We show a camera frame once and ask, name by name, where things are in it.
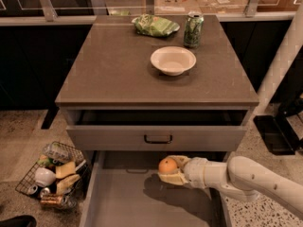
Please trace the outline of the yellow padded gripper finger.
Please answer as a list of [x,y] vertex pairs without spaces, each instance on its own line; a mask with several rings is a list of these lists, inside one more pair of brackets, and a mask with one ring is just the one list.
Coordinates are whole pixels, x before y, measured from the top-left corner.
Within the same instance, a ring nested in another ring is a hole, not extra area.
[[160,180],[164,183],[171,183],[174,185],[185,185],[188,183],[188,180],[185,178],[185,175],[181,172],[172,173],[172,174],[158,174]]
[[169,169],[183,169],[189,161],[190,158],[184,155],[170,155],[168,157]]

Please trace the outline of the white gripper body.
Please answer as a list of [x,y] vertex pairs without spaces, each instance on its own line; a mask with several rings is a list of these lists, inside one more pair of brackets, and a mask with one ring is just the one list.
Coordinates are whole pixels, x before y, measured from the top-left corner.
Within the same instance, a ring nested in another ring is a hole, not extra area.
[[205,189],[206,158],[192,158],[184,166],[184,175],[188,184],[193,188]]

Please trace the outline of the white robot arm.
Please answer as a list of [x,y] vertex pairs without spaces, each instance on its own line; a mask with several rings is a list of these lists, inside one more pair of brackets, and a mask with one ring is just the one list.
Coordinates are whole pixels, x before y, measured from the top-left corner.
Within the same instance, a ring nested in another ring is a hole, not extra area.
[[220,163],[206,158],[169,155],[159,163],[158,176],[164,183],[214,188],[239,201],[254,201],[261,193],[303,218],[303,186],[247,157],[235,156],[227,163]]

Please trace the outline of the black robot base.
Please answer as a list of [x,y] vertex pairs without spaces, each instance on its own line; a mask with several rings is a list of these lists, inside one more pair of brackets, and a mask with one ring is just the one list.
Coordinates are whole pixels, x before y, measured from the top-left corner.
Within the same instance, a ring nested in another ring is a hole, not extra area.
[[254,123],[266,148],[276,155],[303,151],[303,95],[280,104],[276,115],[258,115]]

